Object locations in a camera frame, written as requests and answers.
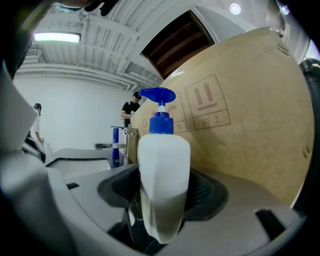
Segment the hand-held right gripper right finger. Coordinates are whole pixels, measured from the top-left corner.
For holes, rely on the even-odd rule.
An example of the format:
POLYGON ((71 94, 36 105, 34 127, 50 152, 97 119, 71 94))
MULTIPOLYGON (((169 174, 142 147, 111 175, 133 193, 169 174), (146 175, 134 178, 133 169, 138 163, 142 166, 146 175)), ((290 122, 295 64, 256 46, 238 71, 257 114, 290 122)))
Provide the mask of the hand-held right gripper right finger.
POLYGON ((159 251, 160 256, 273 256, 307 219, 253 181, 207 168, 198 171, 225 185, 228 201, 209 220, 186 221, 173 242, 159 251), (270 210, 283 225, 276 238, 269 238, 257 218, 259 210, 270 210))

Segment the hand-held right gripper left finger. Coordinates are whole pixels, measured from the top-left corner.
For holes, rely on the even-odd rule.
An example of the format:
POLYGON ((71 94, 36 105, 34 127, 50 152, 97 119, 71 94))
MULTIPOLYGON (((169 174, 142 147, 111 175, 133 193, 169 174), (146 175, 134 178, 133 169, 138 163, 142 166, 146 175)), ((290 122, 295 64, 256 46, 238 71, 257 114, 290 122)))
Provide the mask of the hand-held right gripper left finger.
POLYGON ((3 228, 12 236, 11 255, 135 256, 109 230, 125 214, 98 195, 104 172, 77 179, 69 189, 61 173, 35 156, 19 152, 0 158, 0 189, 7 213, 3 228))

